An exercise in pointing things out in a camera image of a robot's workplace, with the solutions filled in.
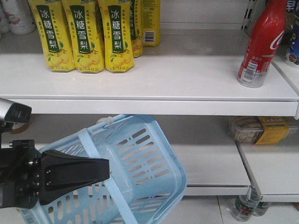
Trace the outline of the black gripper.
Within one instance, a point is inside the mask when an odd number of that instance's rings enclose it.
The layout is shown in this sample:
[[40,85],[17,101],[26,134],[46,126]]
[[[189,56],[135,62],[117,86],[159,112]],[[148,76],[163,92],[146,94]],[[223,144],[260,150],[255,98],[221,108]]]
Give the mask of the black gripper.
[[108,159],[74,156],[57,150],[41,154],[34,140],[14,140],[0,150],[0,207],[31,209],[38,197],[41,205],[47,205],[109,177]]

